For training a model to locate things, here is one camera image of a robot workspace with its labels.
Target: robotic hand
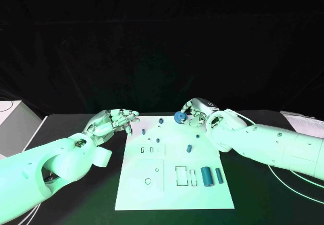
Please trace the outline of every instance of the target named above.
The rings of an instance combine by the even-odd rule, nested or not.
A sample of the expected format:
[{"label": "robotic hand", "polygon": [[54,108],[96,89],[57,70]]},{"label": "robotic hand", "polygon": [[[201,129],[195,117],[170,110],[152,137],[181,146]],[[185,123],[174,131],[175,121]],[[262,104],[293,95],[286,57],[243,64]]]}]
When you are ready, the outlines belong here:
[{"label": "robotic hand", "polygon": [[[131,135],[129,121],[138,112],[103,110],[89,120],[82,133],[59,139],[0,161],[0,224],[41,203],[70,182],[79,180],[90,165],[108,165],[110,151],[99,145],[116,131]],[[41,168],[51,175],[43,179]]]},{"label": "robotic hand", "polygon": [[[194,116],[187,119],[190,108]],[[324,180],[324,140],[286,129],[254,124],[247,126],[239,113],[201,98],[193,98],[174,115],[180,124],[200,127],[206,124],[206,136],[221,152],[230,149],[244,157],[270,166],[301,172]]]}]

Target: black backdrop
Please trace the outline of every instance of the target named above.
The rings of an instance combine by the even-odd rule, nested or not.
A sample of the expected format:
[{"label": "black backdrop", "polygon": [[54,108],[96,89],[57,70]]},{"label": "black backdrop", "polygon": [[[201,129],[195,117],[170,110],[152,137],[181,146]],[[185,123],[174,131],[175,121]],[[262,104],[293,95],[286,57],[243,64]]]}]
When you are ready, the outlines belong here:
[{"label": "black backdrop", "polygon": [[322,1],[1,1],[0,96],[38,113],[193,97],[324,119]]}]

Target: blue wheel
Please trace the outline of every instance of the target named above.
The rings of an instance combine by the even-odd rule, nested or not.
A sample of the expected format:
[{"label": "blue wheel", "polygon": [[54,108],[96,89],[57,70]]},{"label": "blue wheel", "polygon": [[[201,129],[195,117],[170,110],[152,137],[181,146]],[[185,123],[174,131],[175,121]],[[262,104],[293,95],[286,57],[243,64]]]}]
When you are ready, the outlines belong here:
[{"label": "blue wheel", "polygon": [[187,114],[185,113],[181,113],[181,111],[175,112],[174,114],[174,121],[178,123],[178,124],[182,124],[181,123],[181,119],[185,119],[187,120]]}]

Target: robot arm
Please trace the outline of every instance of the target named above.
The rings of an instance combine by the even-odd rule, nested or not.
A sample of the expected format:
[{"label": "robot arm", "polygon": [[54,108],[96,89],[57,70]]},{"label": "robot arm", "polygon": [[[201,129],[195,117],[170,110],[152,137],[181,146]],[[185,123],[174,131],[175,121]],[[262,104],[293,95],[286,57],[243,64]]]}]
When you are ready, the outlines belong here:
[{"label": "robot arm", "polygon": [[185,117],[184,110],[190,107],[194,118],[178,121],[194,127],[201,126],[201,121],[206,123],[206,136],[218,151],[234,149],[254,161],[324,180],[322,138],[260,124],[247,126],[236,112],[230,109],[220,111],[213,103],[200,98],[185,103],[174,118],[180,118],[180,115]]},{"label": "robot arm", "polygon": [[[110,151],[99,145],[115,131],[131,135],[129,121],[138,112],[103,110],[87,122],[82,133],[59,139],[0,161],[0,224],[41,203],[70,182],[79,180],[90,165],[105,167]],[[41,167],[53,175],[43,180]]]}]

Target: black table surface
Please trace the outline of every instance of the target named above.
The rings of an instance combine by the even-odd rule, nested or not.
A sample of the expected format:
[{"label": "black table surface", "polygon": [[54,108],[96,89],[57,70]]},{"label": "black table surface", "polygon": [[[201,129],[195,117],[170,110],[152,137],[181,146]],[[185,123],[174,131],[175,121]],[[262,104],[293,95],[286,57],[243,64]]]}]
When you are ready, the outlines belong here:
[{"label": "black table surface", "polygon": [[[267,110],[237,111],[254,123],[293,130],[285,117]],[[141,116],[174,113],[142,113]],[[80,132],[93,114],[50,115],[28,148]],[[220,153],[234,209],[115,211],[126,134],[116,132],[100,146],[112,151],[108,166],[92,166],[85,177],[64,186],[41,203],[31,225],[210,225],[322,224],[324,205],[295,194],[278,181],[266,165],[233,150]],[[324,190],[273,168],[285,183],[309,197],[324,200]],[[7,224],[18,224],[26,214]]]}]

